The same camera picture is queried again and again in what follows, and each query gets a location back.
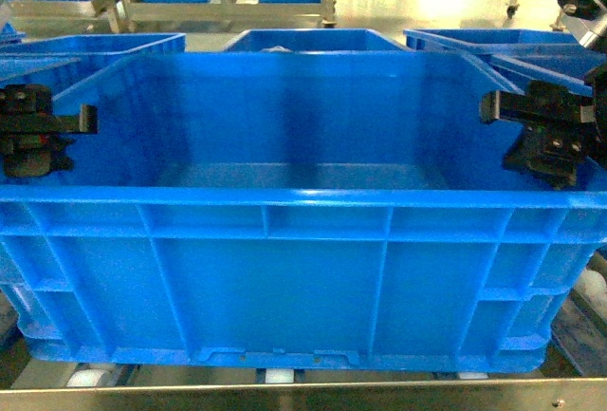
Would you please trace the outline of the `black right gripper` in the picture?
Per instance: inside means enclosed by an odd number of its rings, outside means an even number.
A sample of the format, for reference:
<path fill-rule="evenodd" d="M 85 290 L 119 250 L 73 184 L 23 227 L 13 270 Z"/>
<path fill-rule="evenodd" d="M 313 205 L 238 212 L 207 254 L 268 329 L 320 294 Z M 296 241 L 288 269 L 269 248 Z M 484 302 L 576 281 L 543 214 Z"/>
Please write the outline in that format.
<path fill-rule="evenodd" d="M 520 123 L 523 129 L 502 164 L 554 189 L 574 187 L 579 166 L 598 140 L 597 108 L 588 96 L 567 87 L 533 81 L 524 94 L 496 90 L 483 96 L 480 121 Z"/>

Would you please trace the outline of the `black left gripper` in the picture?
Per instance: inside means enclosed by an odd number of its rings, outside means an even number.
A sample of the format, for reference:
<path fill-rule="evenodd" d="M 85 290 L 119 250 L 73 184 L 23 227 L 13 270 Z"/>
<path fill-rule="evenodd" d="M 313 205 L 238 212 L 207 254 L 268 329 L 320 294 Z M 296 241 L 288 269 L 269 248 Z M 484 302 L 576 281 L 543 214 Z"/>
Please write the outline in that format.
<path fill-rule="evenodd" d="M 82 104 L 73 115 L 53 111 L 52 93 L 42 84 L 8 84 L 1 89 L 1 160 L 11 178 L 45 177 L 70 171 L 68 134 L 98 133 L 98 108 Z"/>

